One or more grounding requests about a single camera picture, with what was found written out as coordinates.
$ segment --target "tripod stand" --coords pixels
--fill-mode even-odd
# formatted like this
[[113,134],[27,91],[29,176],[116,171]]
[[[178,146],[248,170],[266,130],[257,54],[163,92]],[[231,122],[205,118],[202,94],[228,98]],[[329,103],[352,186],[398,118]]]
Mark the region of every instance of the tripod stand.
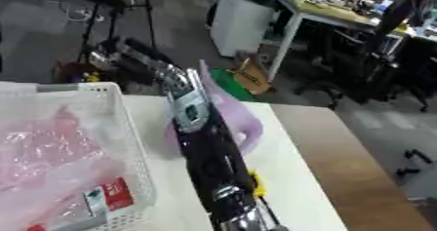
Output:
[[[91,17],[88,20],[87,29],[85,30],[84,34],[82,35],[82,45],[80,48],[79,56],[77,58],[77,62],[80,62],[82,58],[86,57],[86,53],[88,53],[89,50],[89,41],[90,36],[93,31],[94,26],[96,25],[96,20],[99,12],[99,8],[101,7],[103,3],[100,1],[96,1],[95,5],[93,7]],[[150,45],[154,51],[157,51],[156,47],[156,41],[155,41],[155,34],[154,34],[154,27],[153,27],[153,18],[152,18],[152,11],[153,8],[151,6],[150,0],[144,0],[143,5],[129,5],[127,6],[124,2],[124,0],[113,0],[106,3],[107,5],[111,6],[112,9],[109,13],[110,15],[110,26],[108,31],[108,36],[106,40],[101,42],[100,44],[103,46],[103,48],[108,53],[113,53],[116,50],[116,43],[118,41],[118,37],[114,36],[115,34],[115,27],[116,22],[118,20],[118,17],[120,15],[124,14],[124,11],[126,8],[135,8],[135,7],[144,7],[148,22],[148,29],[149,29],[149,35],[150,35]]]

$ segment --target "white desk leg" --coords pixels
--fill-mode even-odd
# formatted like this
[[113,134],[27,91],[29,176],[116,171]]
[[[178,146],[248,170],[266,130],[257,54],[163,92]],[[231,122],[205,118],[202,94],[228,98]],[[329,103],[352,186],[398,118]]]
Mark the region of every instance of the white desk leg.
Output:
[[300,13],[295,13],[293,17],[290,19],[290,22],[288,24],[289,27],[287,27],[287,34],[282,40],[281,46],[279,47],[278,54],[276,55],[276,58],[273,61],[270,70],[268,71],[268,82],[272,82],[273,79],[275,78],[276,73],[278,72],[279,67],[281,66],[282,60],[284,60],[284,56],[287,54],[287,51],[289,51],[290,45],[292,45],[293,39],[295,38],[296,33],[298,32],[298,27],[300,26],[301,22],[302,22],[302,14]]
[[396,51],[396,49],[402,43],[402,40],[404,39],[404,37],[396,36],[395,39],[396,39],[396,42],[393,44],[393,46],[391,46],[390,51],[388,51],[389,55],[393,54],[393,52]]

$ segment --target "robotic hand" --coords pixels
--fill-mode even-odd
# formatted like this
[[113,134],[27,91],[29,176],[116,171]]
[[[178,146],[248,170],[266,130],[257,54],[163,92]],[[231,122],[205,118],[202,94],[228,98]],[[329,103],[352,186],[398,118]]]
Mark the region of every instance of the robotic hand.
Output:
[[180,69],[134,39],[127,39],[121,51],[114,54],[91,52],[90,63],[100,68],[123,68],[145,77],[151,74],[162,83],[175,113],[174,126],[181,153],[214,230],[288,230],[279,224],[270,209],[267,211],[275,227],[267,228],[254,195],[257,182],[249,175],[196,70]]

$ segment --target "white plastic basket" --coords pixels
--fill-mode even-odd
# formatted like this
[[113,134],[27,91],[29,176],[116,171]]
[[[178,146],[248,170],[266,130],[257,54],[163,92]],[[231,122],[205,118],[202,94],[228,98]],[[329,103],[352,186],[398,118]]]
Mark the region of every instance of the white plastic basket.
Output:
[[0,100],[8,103],[8,98],[27,96],[40,96],[42,98],[63,100],[68,102],[72,97],[86,95],[93,98],[92,102],[74,100],[73,107],[93,108],[97,112],[105,113],[105,117],[113,118],[122,130],[122,136],[127,144],[123,150],[126,172],[123,175],[128,183],[134,198],[134,205],[119,211],[111,212],[106,216],[107,223],[93,228],[93,231],[130,230],[135,223],[144,221],[144,210],[154,204],[156,199],[155,189],[145,163],[145,153],[134,128],[133,121],[123,103],[119,87],[114,83],[86,83],[69,85],[25,85],[0,83]]

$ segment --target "pink bubble wrap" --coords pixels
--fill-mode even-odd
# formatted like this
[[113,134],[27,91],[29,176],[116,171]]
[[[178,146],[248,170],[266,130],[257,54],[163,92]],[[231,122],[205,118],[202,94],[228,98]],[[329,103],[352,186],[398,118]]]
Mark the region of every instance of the pink bubble wrap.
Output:
[[83,191],[109,183],[121,162],[86,136],[66,108],[53,119],[0,130],[0,227],[20,231],[61,214]]

